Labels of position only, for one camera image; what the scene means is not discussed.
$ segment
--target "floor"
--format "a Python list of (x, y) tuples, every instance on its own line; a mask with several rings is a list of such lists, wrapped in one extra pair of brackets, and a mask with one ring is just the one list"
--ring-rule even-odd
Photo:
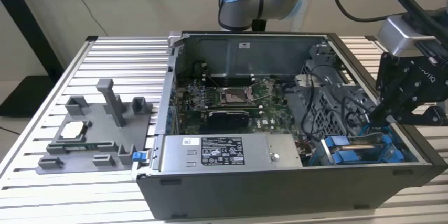
[[(7, 99), (11, 92), (15, 90), (20, 81), (0, 81), (0, 103)], [(0, 126), (12, 131), (22, 133), (31, 118), (6, 118), (0, 116)], [(14, 143), (16, 142), (18, 135), (0, 129), (0, 161), (7, 155)]]

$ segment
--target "aluminum extrusion table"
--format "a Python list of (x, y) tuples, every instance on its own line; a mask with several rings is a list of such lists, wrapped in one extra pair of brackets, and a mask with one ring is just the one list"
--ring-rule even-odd
[[(342, 37), (376, 78), (383, 47), (366, 37)], [(131, 171), (38, 175), (34, 169), (55, 137), (71, 95), (104, 102), (99, 78), (114, 78), (124, 102), (154, 103), (147, 144), (152, 145), (168, 55), (167, 38), (100, 37), (86, 42), (58, 85), (0, 163), (0, 224), (163, 223), (154, 219)], [(448, 127), (419, 127), (448, 161)], [(448, 223), (448, 172), (424, 187), (404, 189), (379, 209), (190, 223)]]

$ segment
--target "blue latch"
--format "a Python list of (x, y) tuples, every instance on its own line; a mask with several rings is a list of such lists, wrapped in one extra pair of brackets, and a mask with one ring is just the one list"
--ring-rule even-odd
[(135, 152), (132, 154), (132, 162), (144, 162), (147, 161), (147, 152)]

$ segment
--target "power supply label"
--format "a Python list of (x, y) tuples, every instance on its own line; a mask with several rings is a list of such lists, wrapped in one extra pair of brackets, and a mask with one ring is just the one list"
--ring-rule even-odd
[(203, 137), (203, 165), (244, 165), (240, 137)]

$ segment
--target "screw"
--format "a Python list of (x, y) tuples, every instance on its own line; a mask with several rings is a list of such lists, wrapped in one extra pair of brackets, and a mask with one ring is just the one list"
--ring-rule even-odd
[(280, 155), (276, 153), (271, 153), (271, 161), (276, 162), (280, 159)]

